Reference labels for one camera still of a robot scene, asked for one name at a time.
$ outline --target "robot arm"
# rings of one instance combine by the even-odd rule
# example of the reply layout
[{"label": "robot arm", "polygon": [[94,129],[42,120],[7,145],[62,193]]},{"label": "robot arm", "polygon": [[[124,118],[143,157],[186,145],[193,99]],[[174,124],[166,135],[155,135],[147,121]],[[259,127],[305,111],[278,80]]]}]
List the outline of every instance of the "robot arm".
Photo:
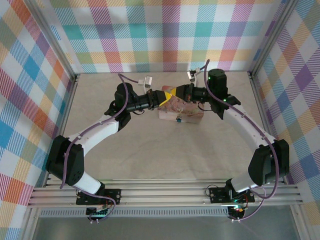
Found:
[{"label": "robot arm", "polygon": [[84,160],[86,154],[102,140],[124,128],[131,119],[131,112],[142,111],[144,109],[153,110],[162,106],[171,98],[170,93],[159,90],[152,91],[151,89],[148,90],[146,94],[137,95],[133,91],[131,84],[126,83],[126,87],[129,94],[128,103],[125,110],[115,119],[102,124],[105,120],[118,113],[124,106],[126,91],[123,84],[118,85],[114,94],[115,100],[110,104],[109,109],[91,126],[96,123],[100,123],[100,125],[94,127],[82,137],[79,137],[83,132],[80,131],[68,137],[59,135],[53,140],[46,163],[46,170],[49,173],[60,180],[63,179],[66,151],[72,141],[78,138],[76,143],[70,148],[67,159],[65,183],[89,194],[105,195],[105,185],[85,172]]},{"label": "robot arm", "polygon": [[[196,87],[193,83],[178,86],[171,91],[171,94],[187,102],[208,102],[211,110],[222,120],[233,126],[253,152],[248,171],[226,182],[225,191],[229,198],[236,198],[250,188],[263,186],[276,179],[274,156],[266,140],[272,143],[276,152],[279,177],[281,178],[287,175],[289,173],[288,143],[284,139],[278,141],[265,132],[247,115],[240,101],[231,94],[228,94],[227,76],[225,72],[221,69],[210,70],[208,72],[207,85],[214,96],[221,101],[214,99],[206,87]],[[221,103],[222,101],[233,106],[235,109],[229,108],[227,105]],[[250,119],[251,123],[248,122],[244,116]],[[258,130],[264,133],[265,137],[262,137]]]},{"label": "robot arm", "polygon": [[[194,83],[186,84],[174,88],[170,93],[164,91],[147,91],[144,95],[137,95],[133,91],[131,84],[126,83],[128,88],[128,103],[126,108],[115,119],[105,124],[101,124],[83,137],[79,138],[69,152],[66,172],[66,183],[69,186],[77,187],[80,190],[94,195],[106,196],[105,185],[85,172],[84,157],[95,145],[108,136],[120,131],[131,119],[131,112],[142,111],[144,109],[153,110],[166,103],[172,95],[177,96],[187,102],[208,102],[214,113],[222,120],[231,124],[239,135],[245,140],[252,152],[254,152],[248,171],[238,177],[229,179],[226,182],[225,192],[229,199],[234,199],[244,194],[249,188],[262,186],[275,180],[275,161],[270,151],[270,147],[265,138],[261,138],[259,132],[248,123],[243,115],[234,109],[213,99],[205,87],[197,87]],[[241,106],[238,99],[228,94],[227,77],[221,69],[212,69],[208,72],[208,87],[210,91],[220,100],[229,103],[246,115],[246,111]],[[126,93],[123,84],[117,87],[114,94],[115,100],[110,104],[109,109],[100,120],[101,123],[114,116],[124,106]],[[279,163],[279,177],[283,177],[289,172],[289,145],[285,140],[277,141],[273,136],[266,133],[266,138],[272,143]],[[78,138],[79,133],[69,137],[57,136],[52,144],[51,151],[46,164],[48,172],[59,179],[63,179],[64,156],[71,142]]]}]

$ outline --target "wooden block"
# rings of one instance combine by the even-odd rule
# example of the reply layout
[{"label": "wooden block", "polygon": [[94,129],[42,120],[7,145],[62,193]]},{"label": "wooden block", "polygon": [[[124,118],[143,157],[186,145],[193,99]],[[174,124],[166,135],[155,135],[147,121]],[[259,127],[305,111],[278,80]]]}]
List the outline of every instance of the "wooden block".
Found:
[{"label": "wooden block", "polygon": [[[170,93],[175,86],[163,86],[162,91]],[[159,118],[163,120],[181,123],[199,124],[204,116],[204,111],[198,108],[198,103],[188,103],[182,99],[172,96],[164,105],[158,107]]]}]

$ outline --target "white connector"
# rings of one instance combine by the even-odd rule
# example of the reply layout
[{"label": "white connector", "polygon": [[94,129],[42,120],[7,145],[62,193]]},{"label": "white connector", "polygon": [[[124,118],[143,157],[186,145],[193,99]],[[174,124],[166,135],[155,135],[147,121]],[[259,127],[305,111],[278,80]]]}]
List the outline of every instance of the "white connector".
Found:
[{"label": "white connector", "polygon": [[186,74],[188,75],[188,78],[190,80],[190,82],[194,82],[195,81],[195,75],[194,74],[191,74],[191,71],[187,71]]},{"label": "white connector", "polygon": [[139,85],[139,86],[142,86],[142,85],[144,85],[144,84],[145,84],[145,80],[144,80],[144,79],[138,80],[138,85]]},{"label": "white connector", "polygon": [[144,78],[144,86],[149,89],[151,88],[151,83],[152,83],[152,76],[146,76]]}]

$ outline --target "plaid wallpaper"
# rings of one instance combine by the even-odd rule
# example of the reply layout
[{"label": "plaid wallpaper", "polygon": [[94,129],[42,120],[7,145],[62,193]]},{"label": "plaid wallpaper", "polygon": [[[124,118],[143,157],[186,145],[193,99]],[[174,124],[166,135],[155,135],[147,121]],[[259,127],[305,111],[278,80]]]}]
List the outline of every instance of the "plaid wallpaper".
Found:
[{"label": "plaid wallpaper", "polygon": [[0,240],[18,237],[71,81],[22,0],[0,1]]},{"label": "plaid wallpaper", "polygon": [[253,61],[248,69],[249,72],[252,72],[259,56],[260,56],[260,53],[261,51],[265,48],[265,46],[267,45],[268,43],[268,40],[269,40],[269,36],[271,34],[271,32],[274,30],[275,26],[276,26],[276,23],[277,23],[277,20],[279,19],[279,17],[281,16],[282,12],[284,11],[284,8],[285,8],[285,5],[286,3],[288,2],[288,0],[281,0],[281,3],[278,7],[278,9],[276,10],[276,13],[274,14],[273,18],[272,18],[272,21],[267,29],[267,31],[265,32],[264,36],[263,36],[263,39],[261,41],[261,44],[258,48],[258,50],[256,51],[255,55],[254,55],[254,58],[253,58]]},{"label": "plaid wallpaper", "polygon": [[39,6],[78,73],[186,71],[206,59],[210,68],[246,71],[272,22],[272,9],[281,2],[42,1]]},{"label": "plaid wallpaper", "polygon": [[320,0],[300,0],[256,84],[274,136],[290,144],[290,180],[320,239]]}]

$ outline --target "purple cable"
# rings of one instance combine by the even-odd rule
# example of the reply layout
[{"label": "purple cable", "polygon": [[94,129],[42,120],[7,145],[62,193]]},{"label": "purple cable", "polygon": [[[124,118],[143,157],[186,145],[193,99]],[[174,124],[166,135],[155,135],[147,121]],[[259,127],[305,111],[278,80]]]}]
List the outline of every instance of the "purple cable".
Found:
[{"label": "purple cable", "polygon": [[97,122],[96,124],[88,127],[87,129],[85,129],[82,133],[79,134],[79,136],[77,136],[71,143],[70,145],[68,146],[66,152],[65,152],[65,156],[64,156],[64,163],[63,163],[63,176],[62,176],[62,183],[61,183],[61,186],[60,186],[60,189],[62,189],[65,184],[66,184],[66,177],[67,177],[67,164],[68,164],[68,157],[69,157],[69,153],[70,153],[70,149],[71,147],[76,143],[76,141],[79,139],[79,137],[82,137],[83,135],[85,135],[87,132],[89,132],[90,130],[102,125],[102,124],[105,124],[107,122],[110,122],[112,119],[116,118],[119,114],[122,113],[123,110],[126,109],[126,106],[127,106],[127,103],[128,103],[128,97],[129,97],[129,93],[128,93],[128,88],[127,88],[127,85],[125,84],[125,81],[123,78],[129,80],[129,81],[132,81],[134,83],[137,83],[137,81],[135,80],[132,80],[124,75],[122,75],[121,73],[118,73],[118,76],[119,78],[121,79],[123,85],[124,85],[124,89],[125,89],[125,102],[124,102],[124,105],[123,107],[120,109],[120,111],[118,111],[115,115],[113,115],[112,117],[102,121],[101,123],[100,122]]},{"label": "purple cable", "polygon": [[273,154],[273,158],[274,158],[274,163],[275,163],[275,183],[274,183],[274,187],[273,187],[273,190],[272,192],[270,193],[270,195],[266,196],[266,195],[260,195],[258,194],[257,192],[253,191],[251,189],[251,191],[256,194],[257,196],[259,196],[259,198],[261,199],[270,199],[272,198],[275,194],[276,194],[276,191],[277,191],[277,188],[278,188],[278,181],[279,181],[279,162],[278,162],[278,157],[277,157],[277,154],[276,154],[276,151],[275,151],[275,148],[274,146],[272,146],[272,143],[269,141],[269,139],[267,138],[267,136],[263,133],[263,131],[260,130],[260,128],[248,117],[246,116],[242,111],[238,110],[237,108],[235,108],[234,106],[230,105],[229,103],[225,102],[225,101],[222,101],[221,99],[217,98],[209,89],[209,86],[208,86],[208,83],[207,83],[207,67],[208,67],[208,64],[210,62],[210,59],[208,59],[204,65],[204,84],[205,84],[205,87],[206,87],[206,90],[208,91],[208,93],[211,95],[211,97],[213,97],[213,99],[215,99],[216,101],[218,101],[219,103],[222,103],[226,106],[228,106],[229,108],[231,108],[232,110],[236,111],[238,114],[240,114],[241,116],[243,116],[258,132],[259,134],[261,135],[261,137],[264,138],[264,140],[266,141],[266,143],[269,145],[270,149],[271,149],[271,152]]},{"label": "purple cable", "polygon": [[[260,187],[256,187],[257,189],[263,189],[263,191],[264,191],[264,197],[266,196],[266,189],[263,187],[263,186],[260,186]],[[260,204],[259,204],[259,206],[251,213],[251,214],[249,214],[248,216],[245,216],[245,217],[243,217],[243,218],[241,218],[241,219],[239,219],[240,221],[242,221],[242,220],[246,220],[246,219],[248,219],[248,218],[250,218],[250,217],[252,217],[254,214],[256,214],[258,211],[259,211],[259,209],[262,207],[262,204],[264,204],[264,201],[265,201],[265,199],[262,199],[262,201],[260,202]]]},{"label": "purple cable", "polygon": [[116,207],[117,203],[116,203],[116,201],[115,201],[113,198],[108,197],[108,196],[94,195],[94,194],[91,194],[91,193],[89,193],[89,192],[83,191],[83,190],[81,190],[80,188],[78,188],[78,187],[76,187],[76,186],[73,186],[73,188],[77,189],[78,191],[83,192],[84,194],[86,194],[86,195],[88,195],[88,196],[91,196],[91,197],[94,197],[94,198],[98,198],[98,199],[107,199],[107,200],[112,201],[112,203],[113,203],[113,208],[112,208],[112,209],[108,212],[108,214],[105,215],[103,218],[101,218],[101,219],[99,219],[99,220],[96,220],[96,223],[97,223],[97,224],[98,224],[99,222],[102,222],[103,220],[107,219],[107,217],[109,217],[109,215],[115,210],[115,207]]},{"label": "purple cable", "polygon": [[136,84],[138,84],[139,82],[138,81],[136,81],[136,80],[132,80],[132,79],[130,79],[130,78],[128,78],[127,76],[125,76],[125,75],[123,75],[123,74],[121,74],[121,73],[118,73],[118,76],[120,77],[123,77],[124,79],[127,79],[127,80],[129,80],[129,81],[131,81],[131,82],[134,82],[134,83],[136,83]]}]

